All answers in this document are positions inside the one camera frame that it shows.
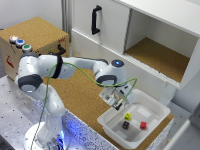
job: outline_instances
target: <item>cardboard box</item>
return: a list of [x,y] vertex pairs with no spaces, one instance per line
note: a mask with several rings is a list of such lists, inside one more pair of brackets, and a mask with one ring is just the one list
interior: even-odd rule
[[25,40],[38,54],[57,53],[60,44],[67,51],[62,57],[69,57],[69,35],[40,17],[6,28],[0,31],[0,51],[5,71],[13,80],[18,73],[22,49],[10,44],[9,38],[12,35]]

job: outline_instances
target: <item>green cable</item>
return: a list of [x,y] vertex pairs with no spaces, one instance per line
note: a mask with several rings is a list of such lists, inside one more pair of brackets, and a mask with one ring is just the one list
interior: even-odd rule
[[[137,83],[137,78],[133,78],[133,79],[127,80],[127,81],[125,81],[125,82],[122,82],[122,83],[119,83],[119,84],[114,84],[114,85],[104,85],[104,84],[100,84],[100,83],[96,82],[94,79],[92,79],[85,71],[83,71],[83,70],[82,70],[81,68],[79,68],[78,66],[76,66],[76,65],[74,65],[74,64],[71,64],[71,63],[67,63],[67,62],[63,62],[63,63],[64,63],[64,64],[71,65],[71,66],[77,68],[77,69],[80,70],[86,77],[88,77],[90,80],[92,80],[94,83],[96,83],[96,84],[98,84],[98,85],[101,85],[101,86],[104,86],[104,87],[115,87],[115,86],[120,86],[120,85],[123,85],[123,84],[125,84],[125,83],[127,83],[127,82],[130,82],[130,81],[135,80],[134,84],[132,85],[132,87],[131,87],[131,89],[129,90],[129,92],[126,94],[126,96],[125,96],[125,98],[123,99],[122,103],[126,101],[128,95],[130,94],[130,92],[131,92],[132,89],[134,88],[135,84]],[[31,150],[32,150],[32,146],[33,146],[33,141],[34,141],[34,139],[35,139],[35,136],[36,136],[36,134],[37,134],[37,132],[38,132],[38,129],[39,129],[39,127],[40,127],[40,123],[41,123],[41,121],[42,121],[42,116],[43,116],[43,113],[44,113],[44,108],[45,108],[45,106],[46,106],[47,95],[48,95],[49,79],[50,79],[50,76],[51,76],[51,73],[52,73],[53,69],[54,69],[56,66],[57,66],[57,64],[55,64],[55,65],[51,68],[51,70],[50,70],[50,72],[49,72],[49,76],[48,76],[48,79],[47,79],[46,96],[45,96],[44,106],[43,106],[43,108],[42,108],[42,113],[41,113],[41,115],[40,115],[40,121],[39,121],[37,130],[36,130],[36,132],[35,132],[35,135],[34,135],[34,137],[33,137],[32,143],[31,143]]]

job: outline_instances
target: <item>plastic tub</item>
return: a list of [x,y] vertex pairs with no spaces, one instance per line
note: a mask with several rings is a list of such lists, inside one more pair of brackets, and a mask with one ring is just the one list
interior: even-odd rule
[[[105,133],[126,149],[137,148],[170,113],[169,108],[142,91],[134,89],[133,93],[134,104],[122,106],[119,111],[110,108],[97,119]],[[128,130],[122,128],[126,113],[131,113]],[[141,121],[147,122],[145,130],[140,129]]]

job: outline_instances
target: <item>black handle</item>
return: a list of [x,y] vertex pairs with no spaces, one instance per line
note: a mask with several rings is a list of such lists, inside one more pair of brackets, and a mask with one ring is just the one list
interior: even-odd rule
[[50,52],[49,55],[62,55],[66,52],[66,50],[59,44],[58,49],[60,50],[57,53]]
[[96,27],[96,21],[97,21],[97,11],[102,10],[100,6],[96,6],[95,9],[93,9],[92,12],[92,34],[97,34],[100,32],[100,30]]

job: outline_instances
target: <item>robotic arm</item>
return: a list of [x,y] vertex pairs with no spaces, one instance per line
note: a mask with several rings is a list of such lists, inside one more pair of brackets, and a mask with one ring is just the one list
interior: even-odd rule
[[[127,80],[124,63],[120,60],[113,60],[112,63],[108,64],[103,59],[62,58],[53,55],[39,56],[36,53],[27,52],[20,59],[18,76],[15,79],[15,83],[31,99],[44,102],[46,85],[43,84],[42,77],[48,76],[51,68],[55,64],[57,66],[52,70],[50,75],[52,78],[68,79],[76,69],[74,66],[64,64],[63,62],[74,64],[79,68],[92,70],[95,75],[95,80],[103,85],[119,84]],[[121,104],[118,105],[118,99],[114,97],[114,94],[123,97],[130,89],[131,85],[126,83],[118,87],[106,89],[110,92],[105,92],[104,89],[100,96],[111,107],[118,110]],[[129,104],[133,103],[132,92],[127,97],[126,102]],[[61,117],[65,113],[64,104],[52,86],[48,88],[46,110],[45,124],[38,131],[35,138],[35,143],[42,149],[49,149],[48,143],[52,139],[56,139],[62,131]]]

